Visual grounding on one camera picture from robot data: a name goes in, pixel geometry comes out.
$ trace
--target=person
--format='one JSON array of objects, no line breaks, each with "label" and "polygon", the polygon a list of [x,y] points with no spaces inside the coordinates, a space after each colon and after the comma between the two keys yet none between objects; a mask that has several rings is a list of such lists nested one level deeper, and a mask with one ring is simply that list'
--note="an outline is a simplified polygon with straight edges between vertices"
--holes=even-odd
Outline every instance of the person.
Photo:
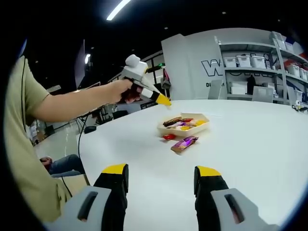
[{"label": "person", "polygon": [[85,174],[79,157],[75,154],[52,161],[49,156],[39,159],[49,174],[54,178],[70,177]]},{"label": "person", "polygon": [[[30,125],[34,118],[46,122],[69,121],[103,104],[120,101],[121,94],[131,86],[132,83],[124,79],[76,93],[50,95],[34,79],[28,60],[24,56],[17,60],[5,99],[5,147],[15,182],[41,221],[56,220],[70,199],[70,193],[60,179],[50,176],[37,158],[27,138],[26,125]],[[129,95],[125,101],[130,103],[139,99],[134,96]]]}]

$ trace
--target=floor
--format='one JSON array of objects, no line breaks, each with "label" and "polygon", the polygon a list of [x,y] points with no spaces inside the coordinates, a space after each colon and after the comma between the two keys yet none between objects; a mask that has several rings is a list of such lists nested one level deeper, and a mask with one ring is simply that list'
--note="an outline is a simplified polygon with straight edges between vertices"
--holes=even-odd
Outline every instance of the floor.
[{"label": "floor", "polygon": [[39,158],[50,156],[53,160],[57,160],[78,153],[76,135],[79,132],[75,121],[55,132],[34,147]]}]

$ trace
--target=jeans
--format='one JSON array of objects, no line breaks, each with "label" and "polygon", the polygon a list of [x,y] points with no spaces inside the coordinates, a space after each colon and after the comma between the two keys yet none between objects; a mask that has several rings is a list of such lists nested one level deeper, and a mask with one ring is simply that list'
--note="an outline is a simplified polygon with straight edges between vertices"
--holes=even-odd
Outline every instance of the jeans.
[{"label": "jeans", "polygon": [[60,178],[84,174],[85,170],[79,157],[73,154],[53,162],[48,172],[52,177]]}]

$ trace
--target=desk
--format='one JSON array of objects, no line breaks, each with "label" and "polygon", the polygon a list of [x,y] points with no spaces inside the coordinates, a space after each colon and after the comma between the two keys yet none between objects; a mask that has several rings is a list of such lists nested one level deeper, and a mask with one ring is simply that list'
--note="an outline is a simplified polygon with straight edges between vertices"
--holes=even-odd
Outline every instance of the desk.
[{"label": "desk", "polygon": [[[171,151],[157,123],[180,112],[203,113],[210,128],[182,155]],[[193,173],[196,165],[218,170],[282,225],[308,182],[308,115],[273,103],[173,101],[116,119],[83,134],[80,154],[90,184],[109,165],[129,164],[126,231],[197,231]]]}]

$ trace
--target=red object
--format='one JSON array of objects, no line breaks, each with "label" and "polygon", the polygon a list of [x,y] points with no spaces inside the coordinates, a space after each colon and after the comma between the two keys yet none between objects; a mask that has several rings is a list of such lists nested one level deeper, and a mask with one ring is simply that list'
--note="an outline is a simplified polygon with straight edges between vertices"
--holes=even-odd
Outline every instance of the red object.
[{"label": "red object", "polygon": [[176,136],[173,134],[168,134],[163,136],[166,141],[173,140]]},{"label": "red object", "polygon": [[192,120],[193,120],[192,118],[181,119],[182,122],[191,122]]}]

